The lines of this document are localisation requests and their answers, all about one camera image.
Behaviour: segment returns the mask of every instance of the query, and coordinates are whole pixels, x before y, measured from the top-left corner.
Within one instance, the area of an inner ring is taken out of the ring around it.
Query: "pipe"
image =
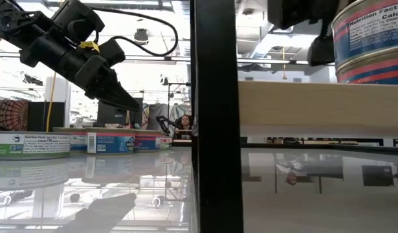
[[[42,0],[44,5],[49,7],[59,7],[58,0]],[[116,8],[119,10],[165,10],[173,12],[173,7],[169,1],[144,1],[142,4],[137,1],[94,1],[94,0],[81,0],[90,7],[105,7]]]

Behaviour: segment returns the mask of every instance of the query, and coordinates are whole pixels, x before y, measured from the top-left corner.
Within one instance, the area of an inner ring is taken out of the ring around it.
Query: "woman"
[[[189,139],[192,136],[192,117],[183,115],[179,120],[181,123],[180,129],[175,130],[175,139]]]
[[[191,116],[183,115],[181,117],[181,126],[183,127],[184,130],[192,130]]]

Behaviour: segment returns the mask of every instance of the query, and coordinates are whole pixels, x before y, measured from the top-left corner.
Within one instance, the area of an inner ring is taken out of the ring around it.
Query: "green and white can label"
[[[0,155],[54,155],[70,150],[70,135],[0,133]]]

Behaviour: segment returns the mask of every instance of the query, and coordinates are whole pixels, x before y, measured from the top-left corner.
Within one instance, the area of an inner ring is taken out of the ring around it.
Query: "tapestry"
[[[27,100],[0,101],[0,126],[13,131],[26,131],[27,123]]]

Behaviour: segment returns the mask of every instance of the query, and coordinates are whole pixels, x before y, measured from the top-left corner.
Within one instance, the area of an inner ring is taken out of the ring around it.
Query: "black metal frame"
[[[192,79],[196,81],[192,81],[192,96],[197,116],[193,130],[198,130],[192,153],[199,231],[242,233],[235,2],[190,0],[190,8]],[[215,96],[226,100],[215,101]]]

